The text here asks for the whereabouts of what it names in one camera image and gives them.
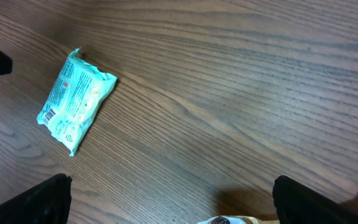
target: pack of wet wipes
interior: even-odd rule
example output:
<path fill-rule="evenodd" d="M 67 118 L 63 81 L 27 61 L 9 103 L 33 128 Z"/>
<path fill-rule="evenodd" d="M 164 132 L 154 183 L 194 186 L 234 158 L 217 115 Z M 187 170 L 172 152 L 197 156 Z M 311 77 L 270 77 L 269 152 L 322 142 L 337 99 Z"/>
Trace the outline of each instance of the pack of wet wipes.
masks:
<path fill-rule="evenodd" d="M 47 102 L 38 114 L 38 124 L 48 127 L 74 156 L 78 145 L 93 123 L 103 100 L 110 94 L 117 77 L 100 72 L 76 57 L 74 50 L 66 60 Z"/>

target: white object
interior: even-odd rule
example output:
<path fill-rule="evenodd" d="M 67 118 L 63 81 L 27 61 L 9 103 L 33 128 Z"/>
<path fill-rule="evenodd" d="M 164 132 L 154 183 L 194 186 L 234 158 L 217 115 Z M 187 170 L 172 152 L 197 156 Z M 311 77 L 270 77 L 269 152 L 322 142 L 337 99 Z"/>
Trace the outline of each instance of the white object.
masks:
<path fill-rule="evenodd" d="M 74 156 L 100 104 L 117 81 L 114 75 L 100 72 L 75 57 L 78 51 L 74 50 L 67 57 L 37 117 L 38 124 L 46 125 L 51 135 L 71 151 L 70 156 Z"/>

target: wood grain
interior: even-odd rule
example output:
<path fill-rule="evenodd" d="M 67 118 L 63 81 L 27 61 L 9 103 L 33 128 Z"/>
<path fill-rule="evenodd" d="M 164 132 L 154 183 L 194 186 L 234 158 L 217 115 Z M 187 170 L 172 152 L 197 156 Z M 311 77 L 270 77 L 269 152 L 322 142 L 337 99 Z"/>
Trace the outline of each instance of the wood grain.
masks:
<path fill-rule="evenodd" d="M 120 82 L 69 158 L 35 118 L 80 46 Z M 358 1 L 0 0 L 0 49 L 0 203 L 66 172 L 71 223 L 269 219 L 289 175 L 358 212 Z"/>

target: barcode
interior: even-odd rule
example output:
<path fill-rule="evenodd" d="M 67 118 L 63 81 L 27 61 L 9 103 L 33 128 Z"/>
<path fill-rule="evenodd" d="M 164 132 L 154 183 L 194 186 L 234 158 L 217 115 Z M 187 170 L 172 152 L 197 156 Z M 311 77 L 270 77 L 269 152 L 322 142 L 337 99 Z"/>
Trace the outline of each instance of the barcode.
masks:
<path fill-rule="evenodd" d="M 55 111 L 52 108 L 50 108 L 48 112 L 44 115 L 42 121 L 44 121 L 44 123 L 48 125 L 49 121 L 53 118 L 53 116 L 55 116 L 55 114 L 56 114 Z"/>

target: recycling symbol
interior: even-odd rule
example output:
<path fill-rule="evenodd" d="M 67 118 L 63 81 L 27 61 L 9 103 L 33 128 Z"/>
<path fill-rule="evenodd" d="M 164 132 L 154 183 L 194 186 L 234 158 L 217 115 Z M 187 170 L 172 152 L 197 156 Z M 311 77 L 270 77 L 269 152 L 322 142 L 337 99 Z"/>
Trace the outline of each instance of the recycling symbol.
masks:
<path fill-rule="evenodd" d="M 69 142 L 73 141 L 73 139 L 71 138 L 71 135 L 69 135 L 69 134 L 66 135 L 66 140 Z"/>

